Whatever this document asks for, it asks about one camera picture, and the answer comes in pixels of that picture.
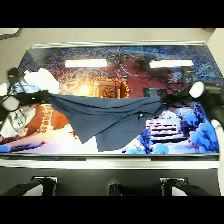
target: folded cloth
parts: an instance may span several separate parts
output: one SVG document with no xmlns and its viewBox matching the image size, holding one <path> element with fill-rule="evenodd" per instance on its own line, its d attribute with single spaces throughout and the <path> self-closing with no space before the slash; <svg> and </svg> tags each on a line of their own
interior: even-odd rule
<svg viewBox="0 0 224 224">
<path fill-rule="evenodd" d="M 146 120 L 167 106 L 160 97 L 111 99 L 51 94 L 53 108 L 69 120 L 82 143 L 96 136 L 100 152 L 120 149 L 141 133 Z"/>
</svg>

